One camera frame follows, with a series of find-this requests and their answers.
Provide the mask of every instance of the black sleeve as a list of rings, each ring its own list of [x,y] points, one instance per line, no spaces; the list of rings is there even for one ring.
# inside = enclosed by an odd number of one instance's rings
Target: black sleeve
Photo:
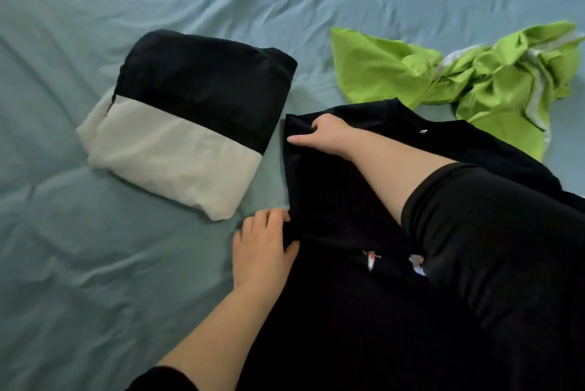
[[[138,376],[126,391],[198,391],[182,372],[170,366],[155,366]]]
[[[497,343],[513,389],[570,389],[585,371],[570,342],[585,339],[585,215],[454,163],[413,192],[402,226],[425,250],[429,281],[462,297]]]

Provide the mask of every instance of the forearm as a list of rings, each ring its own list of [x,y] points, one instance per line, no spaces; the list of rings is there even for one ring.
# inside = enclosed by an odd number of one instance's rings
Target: forearm
[[[184,373],[201,391],[232,391],[273,303],[254,291],[230,293],[159,365]]]
[[[363,129],[353,129],[345,146],[344,157],[355,164],[399,224],[414,189],[435,170],[453,163]]]

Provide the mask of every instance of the black t-shirt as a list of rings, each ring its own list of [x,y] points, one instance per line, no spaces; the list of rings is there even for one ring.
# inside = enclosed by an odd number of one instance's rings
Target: black t-shirt
[[[326,112],[582,205],[522,151],[465,121],[424,120],[397,99],[288,115],[283,154],[293,229],[287,233],[300,238],[301,250],[250,350],[238,389],[506,387],[505,366],[475,316],[413,271],[408,256],[420,248],[355,166],[286,142],[290,135],[311,133],[312,121]]]

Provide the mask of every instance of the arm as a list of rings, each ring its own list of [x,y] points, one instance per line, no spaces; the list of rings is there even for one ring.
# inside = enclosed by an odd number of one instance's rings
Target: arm
[[[414,189],[438,168],[454,163],[390,138],[356,129],[332,114],[318,117],[317,130],[288,142],[339,155],[355,164],[392,217],[400,224],[404,204]]]
[[[298,253],[298,242],[282,249],[282,223],[289,220],[281,209],[262,210],[244,220],[233,236],[233,292],[160,366],[178,369],[201,391],[236,388],[248,351]]]

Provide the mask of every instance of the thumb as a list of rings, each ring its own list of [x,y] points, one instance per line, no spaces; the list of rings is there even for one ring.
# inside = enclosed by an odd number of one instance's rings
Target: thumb
[[[284,259],[287,261],[289,268],[293,265],[300,247],[301,242],[299,240],[295,240],[289,245],[286,251],[284,251]]]
[[[305,135],[291,135],[287,138],[287,142],[294,144],[295,146],[311,146],[311,135],[313,134],[308,133]]]

